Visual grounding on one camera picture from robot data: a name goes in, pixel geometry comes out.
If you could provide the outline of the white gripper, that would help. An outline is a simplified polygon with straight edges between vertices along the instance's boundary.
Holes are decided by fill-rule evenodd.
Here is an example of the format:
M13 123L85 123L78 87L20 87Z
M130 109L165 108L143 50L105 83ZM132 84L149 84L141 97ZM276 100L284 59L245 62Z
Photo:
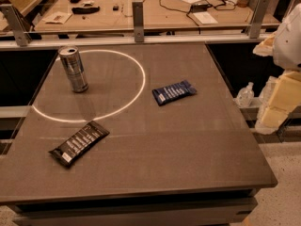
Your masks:
M276 65L285 71L279 78L270 77L261 91L261 105L255 130L270 135L301 105L301 4L283 20L277 32L256 45L253 53L273 55Z

